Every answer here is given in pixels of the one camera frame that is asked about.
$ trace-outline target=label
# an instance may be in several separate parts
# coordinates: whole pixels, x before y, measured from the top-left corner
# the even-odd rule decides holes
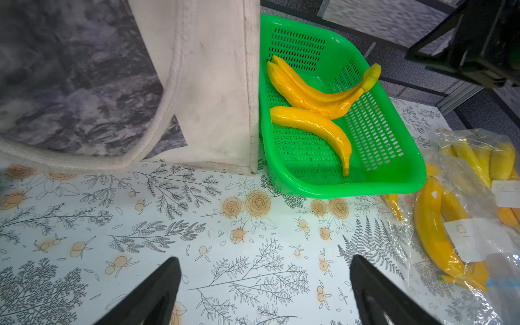
[[[495,195],[497,206],[520,207],[520,181],[494,180],[491,192]]]
[[[464,262],[482,262],[489,254],[513,251],[508,233],[495,220],[461,219],[444,223],[444,228]]]

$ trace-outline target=banana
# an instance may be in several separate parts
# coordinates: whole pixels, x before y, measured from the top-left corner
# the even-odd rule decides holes
[[[491,154],[489,174],[492,180],[506,180],[511,176],[515,163],[515,148],[509,142],[496,145],[497,150]]]
[[[448,191],[444,186],[443,197],[440,203],[440,212],[442,213],[444,219],[447,222],[470,218],[467,215],[467,212],[462,206],[462,204],[460,204],[459,200],[457,200],[457,197],[455,197],[455,195],[453,194],[453,192]],[[470,263],[470,269],[466,270],[466,273],[471,274],[473,278],[481,284],[486,283],[489,278],[486,265],[483,262]],[[462,287],[469,289],[469,287],[464,281],[455,280],[455,278],[452,278],[450,276],[441,276],[440,280],[448,283],[456,283]]]
[[[498,207],[497,210],[498,219],[511,228],[514,228],[516,231],[520,232],[520,224],[518,223],[518,219],[516,218],[513,210],[510,207]]]
[[[427,161],[425,161],[424,164],[426,165],[426,175],[428,177],[439,175],[439,167],[432,165]]]
[[[385,194],[381,195],[381,197],[386,202],[390,210],[392,210],[392,214],[397,220],[405,220],[405,217],[402,215],[401,208],[399,207],[399,202],[397,201],[397,194]]]
[[[487,291],[487,287],[474,274],[466,273],[464,262],[448,240],[440,217],[442,194],[443,187],[435,177],[429,177],[419,191],[414,207],[415,229],[419,239],[435,265],[453,278],[453,282]],[[450,278],[444,276],[443,280],[448,281]]]
[[[491,179],[489,179],[489,175],[484,173],[484,171],[480,167],[478,158],[475,155],[475,153],[473,152],[473,150],[471,149],[470,145],[467,143],[467,140],[464,139],[461,142],[457,142],[456,144],[453,145],[453,148],[455,149],[455,152],[457,153],[457,157],[464,158],[470,164],[471,168],[473,168],[473,170],[477,173],[477,175],[482,179],[484,184],[486,184],[486,186],[488,188],[490,188]]]
[[[489,179],[489,182],[491,182],[491,179],[489,178],[489,165],[491,163],[492,150],[480,146],[471,146],[471,149],[478,159],[478,165],[482,169],[482,173],[485,175],[485,179],[483,179],[483,181],[486,182]]]
[[[325,140],[340,157],[343,176],[348,176],[352,145],[339,126],[317,112],[301,108],[276,106],[270,113],[275,124],[311,132]]]
[[[272,85],[291,106],[320,113],[329,120],[343,117],[352,104],[365,93],[365,90],[359,87],[346,98],[323,102],[303,92],[281,67],[272,62],[267,62],[267,74]]]
[[[456,157],[455,150],[452,145],[441,147],[440,152]]]
[[[455,197],[455,194],[453,194],[451,191],[448,191],[444,186],[443,197],[440,204],[440,212],[446,221],[470,218],[467,215],[466,210],[464,210],[462,204],[460,204],[459,200],[457,200],[457,197]]]
[[[296,73],[296,71],[294,71],[293,68],[288,65],[287,62],[285,62],[282,58],[273,55],[271,61],[278,65],[283,71],[285,71],[285,73],[292,79],[292,81],[301,91],[316,100],[322,101],[323,103],[345,99],[355,93],[359,88],[362,88],[365,92],[368,92],[370,89],[372,89],[381,75],[381,66],[379,64],[374,64],[367,71],[365,71],[363,74],[363,80],[353,88],[340,93],[326,94],[307,85],[307,83],[303,81],[303,79]]]

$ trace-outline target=clear plastic bag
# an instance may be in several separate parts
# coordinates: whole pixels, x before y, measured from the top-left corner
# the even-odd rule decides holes
[[[443,324],[519,323],[518,234],[499,222],[494,195],[466,160],[434,150],[422,153],[427,163],[438,167],[435,179],[418,193],[399,195],[404,220],[387,219],[408,294]],[[442,203],[454,207],[443,206],[441,214]],[[468,229],[460,228],[464,232],[454,236],[457,251],[444,223],[463,224],[462,219]],[[459,242],[465,235],[475,239],[469,250]],[[477,257],[468,257],[468,251]]]
[[[450,131],[437,130],[439,150],[465,159],[487,187],[495,180],[520,180],[516,170],[520,162],[509,137],[481,128]],[[499,219],[520,232],[520,209],[504,205],[496,198]]]

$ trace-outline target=floral tablecloth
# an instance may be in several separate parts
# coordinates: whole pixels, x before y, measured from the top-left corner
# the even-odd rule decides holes
[[[392,101],[419,147],[448,128],[436,108]],[[0,324],[91,324],[170,256],[183,272],[172,324],[360,324],[354,254],[405,288],[380,197],[287,197],[262,153],[252,177],[2,164]]]

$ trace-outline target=green plastic basket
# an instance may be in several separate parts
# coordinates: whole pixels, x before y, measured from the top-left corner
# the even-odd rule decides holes
[[[348,177],[343,177],[339,157],[323,139],[272,124],[269,109],[290,106],[267,75],[266,62],[272,55],[284,59],[307,84],[329,94],[359,83],[369,65],[351,42],[334,32],[261,15],[261,132],[269,177],[280,192],[332,199],[412,193],[424,185],[424,160],[379,82],[347,115],[334,120],[352,143]]]

